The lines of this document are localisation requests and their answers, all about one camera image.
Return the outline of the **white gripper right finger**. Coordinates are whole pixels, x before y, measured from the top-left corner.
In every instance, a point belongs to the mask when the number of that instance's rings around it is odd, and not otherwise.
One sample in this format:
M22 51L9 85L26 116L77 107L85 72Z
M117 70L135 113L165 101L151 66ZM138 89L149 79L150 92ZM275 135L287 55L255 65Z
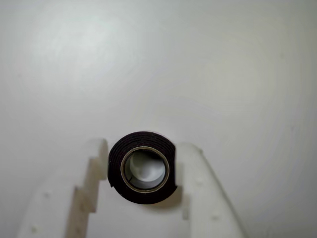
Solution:
M176 145L175 183L182 188L182 216L191 238L242 238L244 230L203 151Z

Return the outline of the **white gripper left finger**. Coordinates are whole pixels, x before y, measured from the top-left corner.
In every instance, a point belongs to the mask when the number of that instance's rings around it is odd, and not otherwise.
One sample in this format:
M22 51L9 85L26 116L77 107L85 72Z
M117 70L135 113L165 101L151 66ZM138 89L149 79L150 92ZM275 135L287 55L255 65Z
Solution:
M87 141L34 193L17 237L86 237L89 215L98 207L100 182L107 179L107 166L107 141Z

